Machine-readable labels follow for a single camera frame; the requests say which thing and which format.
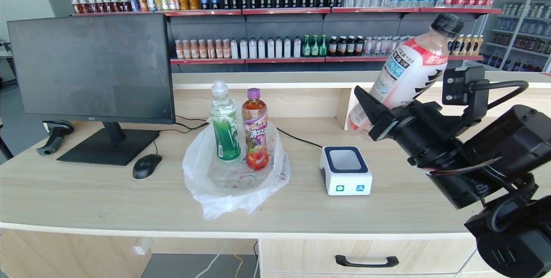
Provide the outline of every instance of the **plastic bag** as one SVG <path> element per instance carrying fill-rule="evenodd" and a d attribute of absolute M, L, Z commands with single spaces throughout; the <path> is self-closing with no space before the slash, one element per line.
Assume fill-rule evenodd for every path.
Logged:
<path fill-rule="evenodd" d="M 283 151 L 276 127 L 266 128 L 269 163 L 262 170 L 252 170 L 245 162 L 245 131 L 238 122 L 241 156 L 231 162 L 216 156 L 214 129 L 206 127 L 186 150 L 183 177 L 193 199 L 203 206 L 203 217 L 216 219 L 223 213 L 245 209 L 252 213 L 269 196 L 283 188 L 291 176 L 291 165 Z"/>

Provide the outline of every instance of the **orange bottle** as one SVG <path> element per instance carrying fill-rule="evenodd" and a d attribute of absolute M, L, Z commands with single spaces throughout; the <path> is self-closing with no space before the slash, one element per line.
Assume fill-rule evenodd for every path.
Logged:
<path fill-rule="evenodd" d="M 261 170 L 269 161 L 268 139 L 266 137 L 268 107 L 260 100 L 259 89 L 248 89 L 247 97 L 248 100 L 241 108 L 245 128 L 245 142 L 247 143 L 245 160 L 250 168 Z"/>

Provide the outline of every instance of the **drawer handle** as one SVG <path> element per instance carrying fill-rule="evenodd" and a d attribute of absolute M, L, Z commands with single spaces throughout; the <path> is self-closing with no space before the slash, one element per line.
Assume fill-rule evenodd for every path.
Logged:
<path fill-rule="evenodd" d="M 347 266 L 347 267 L 367 267 L 367 268 L 385 268 L 385 267 L 394 267 L 400 264 L 398 262 L 398 258 L 395 256 L 387 256 L 386 257 L 386 264 L 354 264 L 350 263 L 346 260 L 346 256 L 344 255 L 335 255 L 335 261 L 340 266 Z"/>

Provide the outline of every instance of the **green glass bottle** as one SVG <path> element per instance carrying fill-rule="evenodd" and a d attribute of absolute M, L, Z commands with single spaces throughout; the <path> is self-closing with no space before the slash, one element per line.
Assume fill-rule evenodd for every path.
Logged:
<path fill-rule="evenodd" d="M 319 54 L 319 46 L 317 45 L 317 35 L 313 35 L 311 55 L 317 56 Z"/>
<path fill-rule="evenodd" d="M 303 56 L 310 56 L 310 35 L 304 35 Z"/>
<path fill-rule="evenodd" d="M 319 56 L 327 55 L 327 46 L 325 45 L 325 38 L 327 36 L 321 35 L 321 42 L 319 43 Z"/>

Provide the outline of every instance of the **green bottle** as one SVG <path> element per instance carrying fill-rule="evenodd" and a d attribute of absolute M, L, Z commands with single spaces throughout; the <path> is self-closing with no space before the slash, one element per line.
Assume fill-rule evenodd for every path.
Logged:
<path fill-rule="evenodd" d="M 319 54 L 319 46 L 317 45 L 317 35 L 313 35 L 311 53 L 312 53 L 312 56 L 317 56 Z"/>
<path fill-rule="evenodd" d="M 310 56 L 310 35 L 304 35 L 303 56 Z"/>
<path fill-rule="evenodd" d="M 327 46 L 325 46 L 325 35 L 321 35 L 321 43 L 319 44 L 319 56 L 327 55 Z"/>
<path fill-rule="evenodd" d="M 210 117 L 216 137 L 216 155 L 223 161 L 231 161 L 241 154 L 238 142 L 237 108 L 230 99 L 228 86 L 216 80 L 211 88 L 214 101 L 210 106 Z"/>

